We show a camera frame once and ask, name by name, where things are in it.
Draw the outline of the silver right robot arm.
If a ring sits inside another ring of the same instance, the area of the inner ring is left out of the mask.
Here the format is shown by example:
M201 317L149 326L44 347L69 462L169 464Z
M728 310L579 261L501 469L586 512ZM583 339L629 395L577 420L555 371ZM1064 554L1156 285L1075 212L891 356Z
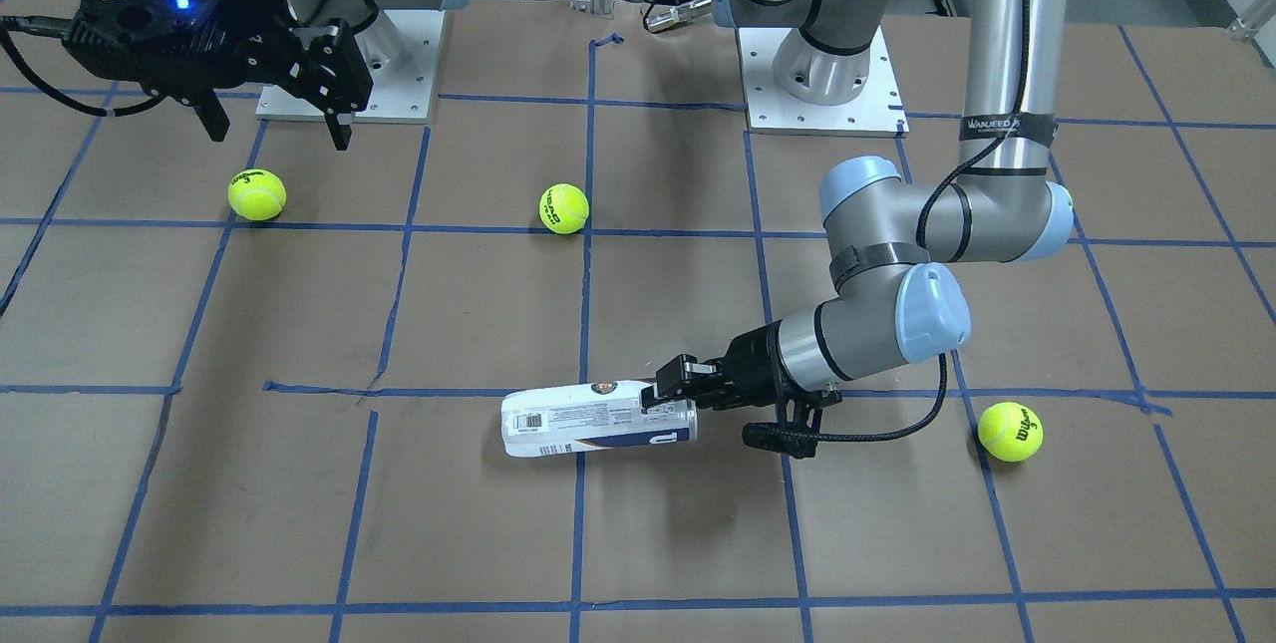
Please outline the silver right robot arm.
M470 0L80 0L55 38L80 66L182 105L213 142L219 93L263 85L258 115L318 121L338 151L361 124L426 124L444 15Z

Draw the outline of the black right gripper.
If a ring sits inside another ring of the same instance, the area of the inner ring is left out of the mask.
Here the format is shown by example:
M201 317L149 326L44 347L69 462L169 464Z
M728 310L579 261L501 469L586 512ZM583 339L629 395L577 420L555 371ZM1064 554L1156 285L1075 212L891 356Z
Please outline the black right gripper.
M352 26L302 26L287 0L80 0L61 43L94 77L188 106L214 143L228 134L218 92L256 83L316 108L345 152L373 89Z

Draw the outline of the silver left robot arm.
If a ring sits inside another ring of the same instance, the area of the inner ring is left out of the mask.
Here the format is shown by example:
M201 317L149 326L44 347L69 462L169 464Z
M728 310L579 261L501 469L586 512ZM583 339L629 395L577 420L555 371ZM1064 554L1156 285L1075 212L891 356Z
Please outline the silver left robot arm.
M715 0L722 27L785 27L778 80L812 105L861 91L888 0ZM1071 193L1048 179L1067 0L979 0L972 8L960 161L937 184L905 182L892 161L860 157L820 182L835 299L748 330L722 356L680 353L639 394L642 410L775 406L743 441L812 457L820 411L840 385L907 364L946 365L971 336L952 262L1027 262L1071 239Z

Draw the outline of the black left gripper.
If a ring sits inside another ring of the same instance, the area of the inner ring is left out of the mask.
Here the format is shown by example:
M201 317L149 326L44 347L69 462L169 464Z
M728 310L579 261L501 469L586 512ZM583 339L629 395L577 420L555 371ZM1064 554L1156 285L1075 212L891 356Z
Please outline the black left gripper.
M806 390L789 374L780 327L780 322L771 322L735 338L729 352L708 361L715 369L711 374L702 371L692 353L678 353L656 373L653 384L642 389L642 413L666 404L690 411L775 406L778 412L769 421L743 426L746 447L805 461L815 455L820 443L842 443L842 434L820 432L823 410L841 402L840 394Z

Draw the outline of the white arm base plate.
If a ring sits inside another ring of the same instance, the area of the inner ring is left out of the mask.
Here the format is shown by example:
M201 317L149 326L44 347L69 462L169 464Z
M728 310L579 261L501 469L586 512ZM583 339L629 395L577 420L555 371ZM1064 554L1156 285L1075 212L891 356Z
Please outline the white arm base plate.
M887 40L851 56L818 51L795 27L740 27L749 130L798 137L902 138L910 131Z
M378 11L373 26L356 34L373 89L353 122L424 125L433 119L444 31L447 11Z

